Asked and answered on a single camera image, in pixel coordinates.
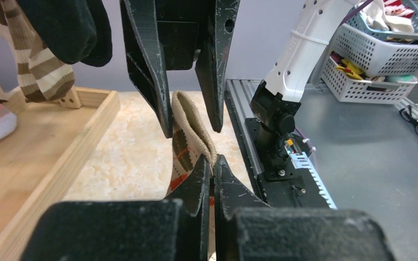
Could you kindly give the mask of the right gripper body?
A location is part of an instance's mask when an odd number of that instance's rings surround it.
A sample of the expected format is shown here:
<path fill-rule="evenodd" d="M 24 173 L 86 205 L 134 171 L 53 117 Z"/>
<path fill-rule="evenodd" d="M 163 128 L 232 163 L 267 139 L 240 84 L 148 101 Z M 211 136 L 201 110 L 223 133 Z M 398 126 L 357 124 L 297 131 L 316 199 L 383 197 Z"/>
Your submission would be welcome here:
<path fill-rule="evenodd" d="M 153 1 L 158 50 L 154 69 L 189 70 L 214 40 L 216 1 Z"/>

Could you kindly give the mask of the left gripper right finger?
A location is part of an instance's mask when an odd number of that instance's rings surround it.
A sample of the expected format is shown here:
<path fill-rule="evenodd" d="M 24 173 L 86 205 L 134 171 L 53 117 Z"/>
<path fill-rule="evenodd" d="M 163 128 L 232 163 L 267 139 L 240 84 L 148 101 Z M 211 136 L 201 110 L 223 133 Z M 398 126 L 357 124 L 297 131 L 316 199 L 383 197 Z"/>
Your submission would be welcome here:
<path fill-rule="evenodd" d="M 364 212 L 273 208 L 232 173 L 214 165 L 218 260 L 394 260 L 379 224 Z"/>

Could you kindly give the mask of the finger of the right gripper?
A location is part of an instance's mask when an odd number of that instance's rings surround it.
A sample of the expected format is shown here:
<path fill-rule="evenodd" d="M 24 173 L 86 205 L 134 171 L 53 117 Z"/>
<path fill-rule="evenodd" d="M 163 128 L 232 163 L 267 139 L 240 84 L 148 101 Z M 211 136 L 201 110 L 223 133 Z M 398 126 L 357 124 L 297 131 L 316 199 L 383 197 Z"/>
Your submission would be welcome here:
<path fill-rule="evenodd" d="M 202 47 L 196 61 L 198 78 L 212 129 L 223 128 L 225 73 L 240 1 L 208 1 Z"/>
<path fill-rule="evenodd" d="M 120 11 L 129 79 L 156 114 L 164 136 L 171 138 L 173 116 L 155 1 L 120 1 Z"/>

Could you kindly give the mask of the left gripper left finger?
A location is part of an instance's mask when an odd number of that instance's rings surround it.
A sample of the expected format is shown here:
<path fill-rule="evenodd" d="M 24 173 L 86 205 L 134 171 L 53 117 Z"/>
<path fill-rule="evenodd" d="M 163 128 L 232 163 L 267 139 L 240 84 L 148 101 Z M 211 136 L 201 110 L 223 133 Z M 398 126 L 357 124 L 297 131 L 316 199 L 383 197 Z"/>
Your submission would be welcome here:
<path fill-rule="evenodd" d="M 64 201 L 36 224 L 21 260 L 207 260 L 211 167 L 159 201 Z"/>

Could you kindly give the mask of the black sock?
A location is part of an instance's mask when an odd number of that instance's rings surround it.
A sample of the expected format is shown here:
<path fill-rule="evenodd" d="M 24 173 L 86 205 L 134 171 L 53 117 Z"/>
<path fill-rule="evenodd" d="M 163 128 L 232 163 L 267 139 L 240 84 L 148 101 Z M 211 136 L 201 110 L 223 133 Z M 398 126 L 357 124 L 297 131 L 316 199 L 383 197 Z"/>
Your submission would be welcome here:
<path fill-rule="evenodd" d="M 88 0 L 87 5 L 94 21 L 97 40 L 89 55 L 81 62 L 93 67 L 103 67 L 110 62 L 113 56 L 109 18 L 101 0 Z"/>
<path fill-rule="evenodd" d="M 97 43 L 87 1 L 17 1 L 52 53 L 66 64 L 86 58 Z"/>

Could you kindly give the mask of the beige argyle sock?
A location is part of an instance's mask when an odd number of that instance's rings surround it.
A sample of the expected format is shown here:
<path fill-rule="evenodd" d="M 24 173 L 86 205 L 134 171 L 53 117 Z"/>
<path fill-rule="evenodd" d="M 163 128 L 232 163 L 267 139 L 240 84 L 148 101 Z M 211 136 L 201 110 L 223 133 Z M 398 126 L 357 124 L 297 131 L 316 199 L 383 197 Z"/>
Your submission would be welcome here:
<path fill-rule="evenodd" d="M 171 109 L 173 166 L 167 195 L 189 177 L 201 155 L 207 158 L 211 167 L 214 167 L 217 157 L 214 142 L 191 97 L 184 91 L 173 92 Z"/>

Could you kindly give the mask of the brown tan striped sock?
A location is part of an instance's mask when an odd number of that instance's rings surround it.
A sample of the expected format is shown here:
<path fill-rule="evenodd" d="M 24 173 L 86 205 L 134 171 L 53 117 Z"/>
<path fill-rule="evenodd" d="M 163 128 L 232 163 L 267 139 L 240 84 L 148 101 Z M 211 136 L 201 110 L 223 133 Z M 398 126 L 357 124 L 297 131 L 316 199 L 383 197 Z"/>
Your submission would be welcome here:
<path fill-rule="evenodd" d="M 59 60 L 30 25 L 16 1 L 0 1 L 17 65 L 17 81 L 31 102 L 56 101 L 74 86 L 72 66 Z"/>

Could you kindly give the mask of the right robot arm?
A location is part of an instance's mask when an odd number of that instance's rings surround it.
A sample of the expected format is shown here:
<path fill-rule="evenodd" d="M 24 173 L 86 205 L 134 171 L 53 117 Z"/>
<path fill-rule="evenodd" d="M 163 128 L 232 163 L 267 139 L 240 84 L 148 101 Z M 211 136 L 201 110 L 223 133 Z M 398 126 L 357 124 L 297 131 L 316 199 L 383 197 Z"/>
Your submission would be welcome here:
<path fill-rule="evenodd" d="M 287 135 L 304 87 L 355 1 L 306 1 L 291 37 L 258 85 L 250 108 L 260 120 L 257 151 L 268 172 L 287 174 Z M 127 72 L 173 142 L 171 181 L 178 186 L 200 156 L 211 166 L 216 148 L 182 91 L 169 92 L 167 72 L 194 68 L 214 131 L 223 127 L 225 72 L 239 1 L 121 1 Z"/>

